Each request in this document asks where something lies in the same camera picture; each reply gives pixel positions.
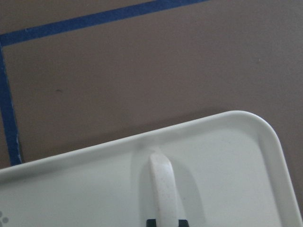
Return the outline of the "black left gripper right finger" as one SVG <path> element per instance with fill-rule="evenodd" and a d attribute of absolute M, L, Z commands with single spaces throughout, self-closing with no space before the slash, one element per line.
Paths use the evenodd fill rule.
<path fill-rule="evenodd" d="M 189 223 L 186 219 L 179 219 L 178 227 L 189 227 Z"/>

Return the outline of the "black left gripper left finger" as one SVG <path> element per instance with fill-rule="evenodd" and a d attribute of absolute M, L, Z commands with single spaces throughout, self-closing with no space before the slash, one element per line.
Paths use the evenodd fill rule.
<path fill-rule="evenodd" d="M 156 219 L 146 220 L 146 227 L 157 227 Z"/>

